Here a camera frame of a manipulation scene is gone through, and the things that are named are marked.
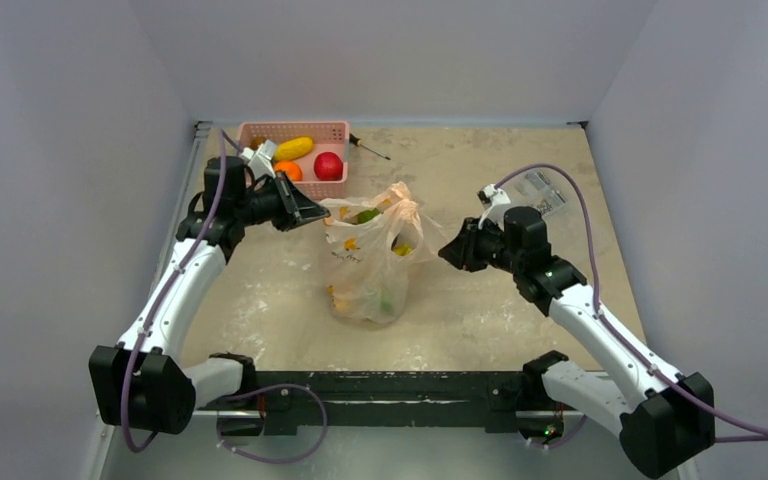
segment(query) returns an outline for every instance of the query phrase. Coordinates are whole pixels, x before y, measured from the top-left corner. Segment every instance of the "corn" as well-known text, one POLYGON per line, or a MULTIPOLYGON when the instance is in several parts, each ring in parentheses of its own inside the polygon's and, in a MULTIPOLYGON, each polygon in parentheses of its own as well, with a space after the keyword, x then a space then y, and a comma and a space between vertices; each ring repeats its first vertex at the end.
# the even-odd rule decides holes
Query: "corn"
POLYGON ((303 157, 313 151, 313 139, 310 137, 299 137, 288 140, 275 150, 272 156, 273 162, 286 162, 303 157))

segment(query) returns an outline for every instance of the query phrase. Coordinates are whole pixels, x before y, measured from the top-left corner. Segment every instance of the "table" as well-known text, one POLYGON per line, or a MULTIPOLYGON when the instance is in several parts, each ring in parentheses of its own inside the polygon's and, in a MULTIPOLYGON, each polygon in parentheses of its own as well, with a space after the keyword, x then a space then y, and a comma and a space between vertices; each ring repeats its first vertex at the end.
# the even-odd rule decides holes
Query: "table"
MULTIPOLYGON (((228 129, 234 136, 235 129, 228 129)), ((643 332, 584 131, 579 128, 352 128, 392 161, 350 149, 347 194, 373 196, 405 182, 421 209, 453 238, 464 217, 482 207, 476 192, 523 165, 556 164, 581 185, 596 230, 602 299, 641 339, 643 332)), ((218 135, 206 157, 218 154, 218 135)), ((584 225, 572 190, 548 175, 568 200, 547 217, 555 253, 592 278, 584 225)), ((407 307, 396 322, 339 320, 318 257, 320 222, 280 233, 246 231, 234 257, 207 294, 187 335, 181 364, 230 351, 255 359, 260 370, 518 370, 548 350, 585 369, 600 367, 565 330, 516 291, 510 274, 468 274, 442 260, 419 266, 407 307)))

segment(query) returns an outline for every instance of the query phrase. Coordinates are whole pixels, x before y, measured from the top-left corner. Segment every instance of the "white wall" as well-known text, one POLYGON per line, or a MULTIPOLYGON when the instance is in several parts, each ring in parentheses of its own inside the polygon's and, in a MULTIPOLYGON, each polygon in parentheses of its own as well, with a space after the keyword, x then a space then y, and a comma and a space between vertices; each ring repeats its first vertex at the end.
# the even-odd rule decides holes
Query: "white wall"
POLYGON ((590 117, 655 0, 132 3, 200 119, 557 124, 590 117))
POLYGON ((0 479, 73 479, 191 125, 125 1, 0 1, 0 479))
MULTIPOLYGON (((658 2, 588 131, 650 344, 768 425, 768 0, 658 2)), ((768 478, 768 444, 700 463, 768 478)))

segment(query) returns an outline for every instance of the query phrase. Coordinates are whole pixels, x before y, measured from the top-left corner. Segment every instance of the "floor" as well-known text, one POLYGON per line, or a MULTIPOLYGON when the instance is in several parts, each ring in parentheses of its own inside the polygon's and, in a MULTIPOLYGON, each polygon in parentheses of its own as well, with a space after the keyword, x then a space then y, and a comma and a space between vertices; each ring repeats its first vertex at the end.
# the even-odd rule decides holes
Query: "floor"
MULTIPOLYGON (((602 299, 643 338, 583 130, 353 128, 352 133, 392 161, 351 148, 347 194, 370 197, 405 182, 447 238, 464 217, 481 213, 475 195, 480 188, 529 163, 564 168, 581 185, 594 221, 602 299)), ((217 153, 213 135, 205 161, 217 153)), ((547 217, 554 251, 591 278, 581 210, 563 179, 547 176, 568 200, 547 217)), ((519 297, 509 274, 493 269, 468 274, 432 261, 412 272, 406 309, 394 323, 334 318, 318 261, 324 228, 317 222, 287 233, 267 226, 248 229, 193 322, 182 365, 231 351, 255 358, 262 370, 516 370, 556 349, 586 369, 600 369, 571 335, 519 297)))

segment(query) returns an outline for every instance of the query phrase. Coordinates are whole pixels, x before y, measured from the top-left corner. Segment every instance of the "pink basket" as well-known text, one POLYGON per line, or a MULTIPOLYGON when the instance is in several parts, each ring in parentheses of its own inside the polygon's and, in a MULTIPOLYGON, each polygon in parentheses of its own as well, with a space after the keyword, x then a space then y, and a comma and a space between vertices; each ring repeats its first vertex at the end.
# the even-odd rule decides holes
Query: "pink basket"
POLYGON ((275 143, 282 143, 298 137, 313 139, 313 151, 293 160, 302 169, 301 182, 293 182, 299 190, 314 200, 343 198, 346 196, 346 178, 349 175, 349 124, 346 122, 269 122, 244 123, 237 132, 237 140, 243 147, 254 137, 266 137, 275 143), (334 182, 316 179, 313 162, 322 152, 336 153, 343 161, 343 178, 334 182))

